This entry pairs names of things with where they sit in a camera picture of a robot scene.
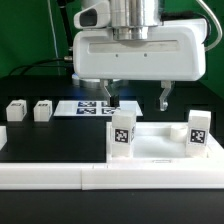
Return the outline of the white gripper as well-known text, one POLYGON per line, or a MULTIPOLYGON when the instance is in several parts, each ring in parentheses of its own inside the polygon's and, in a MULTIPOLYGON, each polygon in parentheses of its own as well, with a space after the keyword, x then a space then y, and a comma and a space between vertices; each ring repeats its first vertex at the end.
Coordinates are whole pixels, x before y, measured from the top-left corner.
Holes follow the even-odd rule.
POLYGON ((166 111, 173 81, 205 73, 207 22, 163 21, 157 0, 98 0, 74 16, 74 26, 74 70, 81 78, 101 79, 109 107, 119 106, 119 94, 108 79, 161 80, 159 107, 166 111))

